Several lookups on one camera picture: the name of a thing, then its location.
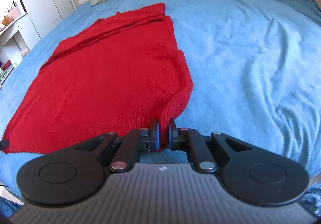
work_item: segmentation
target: metal screw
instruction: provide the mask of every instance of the metal screw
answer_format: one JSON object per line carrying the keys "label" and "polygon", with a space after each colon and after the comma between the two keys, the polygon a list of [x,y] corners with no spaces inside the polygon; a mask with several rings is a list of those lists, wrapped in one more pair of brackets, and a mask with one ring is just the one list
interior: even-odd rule
{"label": "metal screw", "polygon": [[212,170],[216,167],[215,163],[211,161],[202,161],[199,166],[203,170]]}
{"label": "metal screw", "polygon": [[123,170],[127,167],[127,164],[123,161],[115,161],[111,164],[114,170]]}

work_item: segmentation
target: red garment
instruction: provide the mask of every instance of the red garment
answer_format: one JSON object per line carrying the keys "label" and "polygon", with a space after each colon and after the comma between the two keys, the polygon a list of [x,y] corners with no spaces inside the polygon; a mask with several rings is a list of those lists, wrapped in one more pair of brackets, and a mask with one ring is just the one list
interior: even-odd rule
{"label": "red garment", "polygon": [[7,125],[4,152],[50,153],[150,127],[153,118],[165,132],[193,85],[164,10],[159,3],[118,12],[60,42]]}

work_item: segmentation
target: bed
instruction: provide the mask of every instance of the bed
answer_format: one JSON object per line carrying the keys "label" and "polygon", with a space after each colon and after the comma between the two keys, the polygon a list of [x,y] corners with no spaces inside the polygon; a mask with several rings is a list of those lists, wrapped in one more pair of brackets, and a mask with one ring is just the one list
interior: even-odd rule
{"label": "bed", "polygon": [[[321,12],[311,0],[84,3],[32,49],[3,85],[1,135],[61,40],[98,18],[158,2],[165,4],[165,14],[173,21],[194,85],[177,126],[203,135],[220,130],[298,161],[311,177],[320,173]],[[0,152],[0,181],[19,196],[17,171],[38,156]],[[160,162],[186,160],[184,153],[168,150],[155,156]],[[148,160],[150,155],[142,158]]]}

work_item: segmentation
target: red sweater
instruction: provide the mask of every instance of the red sweater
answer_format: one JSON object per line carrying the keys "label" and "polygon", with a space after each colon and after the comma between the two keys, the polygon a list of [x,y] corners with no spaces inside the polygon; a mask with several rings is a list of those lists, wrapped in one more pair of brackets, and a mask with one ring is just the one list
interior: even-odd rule
{"label": "red sweater", "polygon": [[7,125],[4,152],[50,153],[150,127],[153,118],[164,133],[193,87],[164,10],[159,3],[118,12],[60,42]]}

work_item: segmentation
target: gray gripper base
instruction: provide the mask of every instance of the gray gripper base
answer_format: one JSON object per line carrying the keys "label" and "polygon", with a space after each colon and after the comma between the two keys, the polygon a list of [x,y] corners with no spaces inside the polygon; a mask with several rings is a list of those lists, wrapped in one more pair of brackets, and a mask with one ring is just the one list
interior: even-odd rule
{"label": "gray gripper base", "polygon": [[190,164],[146,164],[109,177],[89,199],[63,208],[26,204],[10,220],[38,224],[303,224],[316,218],[300,204],[261,208],[229,195],[215,176]]}

